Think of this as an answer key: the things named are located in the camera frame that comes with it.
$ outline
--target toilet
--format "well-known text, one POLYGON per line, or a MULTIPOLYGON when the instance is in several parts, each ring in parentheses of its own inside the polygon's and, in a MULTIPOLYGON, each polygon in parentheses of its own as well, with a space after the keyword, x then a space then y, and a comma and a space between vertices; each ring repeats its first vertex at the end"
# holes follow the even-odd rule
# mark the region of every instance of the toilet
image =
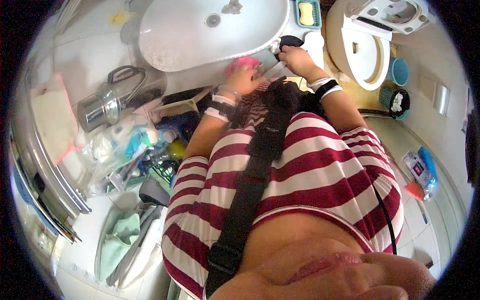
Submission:
POLYGON ((408 35, 428 18, 426 0, 337 0, 327 14, 327 49, 345 75, 372 91, 387 75, 392 33, 408 35))

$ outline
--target white sink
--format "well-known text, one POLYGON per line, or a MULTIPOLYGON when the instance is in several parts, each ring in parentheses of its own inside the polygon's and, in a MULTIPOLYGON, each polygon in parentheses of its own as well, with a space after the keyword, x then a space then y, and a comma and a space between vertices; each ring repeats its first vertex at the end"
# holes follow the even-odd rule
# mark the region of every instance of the white sink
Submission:
POLYGON ((240 14, 222 13, 228 0, 154 0, 140 25, 146 61, 164 72, 253 54, 287 25, 289 0, 240 0, 240 14))

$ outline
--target soap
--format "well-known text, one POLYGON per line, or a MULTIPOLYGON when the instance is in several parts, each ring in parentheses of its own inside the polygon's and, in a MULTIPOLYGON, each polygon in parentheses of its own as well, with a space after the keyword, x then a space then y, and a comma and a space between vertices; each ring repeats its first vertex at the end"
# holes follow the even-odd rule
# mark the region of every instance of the soap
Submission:
POLYGON ((313 21, 313 5, 308 2, 299 3, 300 23, 306 26, 312 26, 313 21))

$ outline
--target soap dish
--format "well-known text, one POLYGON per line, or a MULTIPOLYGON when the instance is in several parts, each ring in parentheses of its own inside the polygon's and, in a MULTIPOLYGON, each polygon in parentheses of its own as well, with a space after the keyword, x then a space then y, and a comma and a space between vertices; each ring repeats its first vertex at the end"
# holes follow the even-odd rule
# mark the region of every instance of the soap dish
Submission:
POLYGON ((297 24, 302 28, 320 29, 322 28, 322 16, 320 14, 320 3, 318 0, 295 0, 295 7, 297 11, 297 24), (302 2, 308 2, 313 6, 313 25, 307 26, 300 23, 300 9, 299 4, 302 2))

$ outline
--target red and white striped shirt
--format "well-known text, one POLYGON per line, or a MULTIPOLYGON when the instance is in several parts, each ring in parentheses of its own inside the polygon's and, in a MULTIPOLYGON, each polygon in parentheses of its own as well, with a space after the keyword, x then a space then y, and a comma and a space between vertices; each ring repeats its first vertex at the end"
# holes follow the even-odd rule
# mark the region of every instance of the red and white striped shirt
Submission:
MULTIPOLYGON (((202 299, 208 275, 207 254, 218 240, 236 191, 236 177, 250 158, 246 148, 266 111, 252 109, 245 129, 228 131, 210 159, 183 161, 170 199, 162 238, 163 259, 173 280, 202 299)), ((403 225, 399 186, 378 137, 367 128, 339 136, 321 117, 301 112, 292 117, 279 161, 269 169, 253 228, 288 213, 329 220, 353 236, 363 250, 392 252, 384 212, 396 240, 403 225)))

